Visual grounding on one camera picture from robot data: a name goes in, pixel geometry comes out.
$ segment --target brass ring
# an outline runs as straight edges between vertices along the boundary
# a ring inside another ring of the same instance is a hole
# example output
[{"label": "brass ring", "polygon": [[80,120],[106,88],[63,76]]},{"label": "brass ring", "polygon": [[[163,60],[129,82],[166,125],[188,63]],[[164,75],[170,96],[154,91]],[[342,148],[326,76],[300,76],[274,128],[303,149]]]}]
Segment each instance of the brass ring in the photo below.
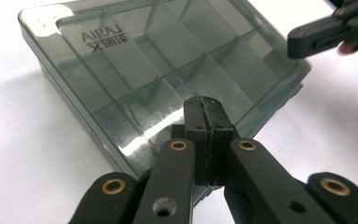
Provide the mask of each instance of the brass ring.
[{"label": "brass ring", "polygon": [[[118,186],[116,188],[110,189],[108,186],[112,183],[117,183]],[[122,179],[110,179],[103,183],[102,191],[105,194],[117,194],[120,193],[126,187],[126,182]]]},{"label": "brass ring", "polygon": [[248,140],[240,140],[238,146],[242,149],[252,151],[256,149],[255,143],[248,141]]},{"label": "brass ring", "polygon": [[185,150],[187,148],[187,144],[184,141],[174,141],[171,143],[171,149],[173,150]]},{"label": "brass ring", "polygon": [[[338,188],[334,188],[330,184],[337,185]],[[334,193],[339,196],[348,196],[351,194],[351,190],[350,188],[348,188],[346,184],[330,177],[323,178],[321,180],[321,185],[322,187],[324,187],[324,189],[326,189],[330,193]]]}]

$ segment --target hand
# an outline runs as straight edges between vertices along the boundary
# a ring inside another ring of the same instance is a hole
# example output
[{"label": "hand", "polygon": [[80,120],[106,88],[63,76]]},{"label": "hand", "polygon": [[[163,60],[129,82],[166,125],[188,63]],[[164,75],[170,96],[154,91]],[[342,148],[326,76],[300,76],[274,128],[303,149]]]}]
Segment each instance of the hand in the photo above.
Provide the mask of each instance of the hand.
[{"label": "hand", "polygon": [[342,43],[341,45],[338,46],[338,51],[341,54],[349,55],[349,54],[353,54],[354,52],[358,51],[358,48],[355,48],[351,45]]}]

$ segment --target white surface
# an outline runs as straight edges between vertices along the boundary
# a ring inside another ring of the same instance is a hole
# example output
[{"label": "white surface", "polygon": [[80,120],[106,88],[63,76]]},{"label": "white surface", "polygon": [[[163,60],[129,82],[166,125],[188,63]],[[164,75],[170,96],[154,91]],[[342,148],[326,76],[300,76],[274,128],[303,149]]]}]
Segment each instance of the white surface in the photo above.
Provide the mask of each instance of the white surface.
[{"label": "white surface", "polygon": [[[21,37],[17,13],[54,0],[0,1],[0,223],[66,223],[90,184],[112,171]],[[253,0],[286,35],[331,13],[323,0]],[[310,57],[303,90],[257,140],[296,178],[322,171],[358,185],[358,53]],[[194,223],[232,223],[222,190]]]}]

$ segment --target gray plastic case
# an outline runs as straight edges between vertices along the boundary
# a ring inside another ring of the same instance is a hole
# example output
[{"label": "gray plastic case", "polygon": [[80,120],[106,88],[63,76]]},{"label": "gray plastic case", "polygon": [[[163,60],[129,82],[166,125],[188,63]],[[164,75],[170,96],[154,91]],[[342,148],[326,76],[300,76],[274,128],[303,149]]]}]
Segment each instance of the gray plastic case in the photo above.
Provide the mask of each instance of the gray plastic case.
[{"label": "gray plastic case", "polygon": [[19,21],[62,98],[133,176],[183,122],[185,99],[219,100],[253,137],[310,70],[245,0],[80,1],[27,8]]}]

